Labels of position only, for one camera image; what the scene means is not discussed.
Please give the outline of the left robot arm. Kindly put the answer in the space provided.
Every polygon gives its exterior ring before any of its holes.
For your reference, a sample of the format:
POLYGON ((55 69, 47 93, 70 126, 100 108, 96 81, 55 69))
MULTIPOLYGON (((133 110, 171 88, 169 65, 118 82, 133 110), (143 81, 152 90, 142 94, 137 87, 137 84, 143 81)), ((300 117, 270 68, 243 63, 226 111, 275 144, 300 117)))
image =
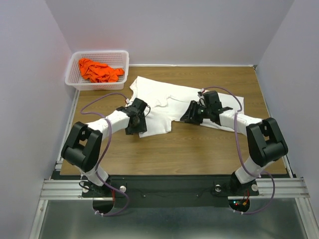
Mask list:
POLYGON ((134 99, 125 107, 118 107, 110 115, 91 112, 100 116, 99 120, 82 123, 76 122, 62 147, 61 157, 75 166, 88 181, 94 185, 94 191, 99 196, 106 196, 110 191, 115 195, 126 195, 125 187, 117 189, 111 186, 109 174, 100 166, 106 154, 112 134, 125 130, 127 135, 144 133, 147 131, 145 110, 151 107, 141 99, 134 99))

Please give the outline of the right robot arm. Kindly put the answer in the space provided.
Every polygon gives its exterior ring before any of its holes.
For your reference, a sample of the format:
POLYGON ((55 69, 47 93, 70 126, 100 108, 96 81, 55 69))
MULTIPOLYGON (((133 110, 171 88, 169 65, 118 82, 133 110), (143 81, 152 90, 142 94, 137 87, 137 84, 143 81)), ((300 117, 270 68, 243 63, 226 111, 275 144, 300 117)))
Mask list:
POLYGON ((242 114, 239 109, 225 106, 216 91, 202 89, 199 100, 192 100, 181 122, 200 125, 204 120, 233 129, 247 137, 249 157, 239 158, 241 167, 232 173, 229 188, 234 194, 244 192, 248 184, 260 177, 265 168, 288 153, 288 146, 274 118, 259 119, 242 114))

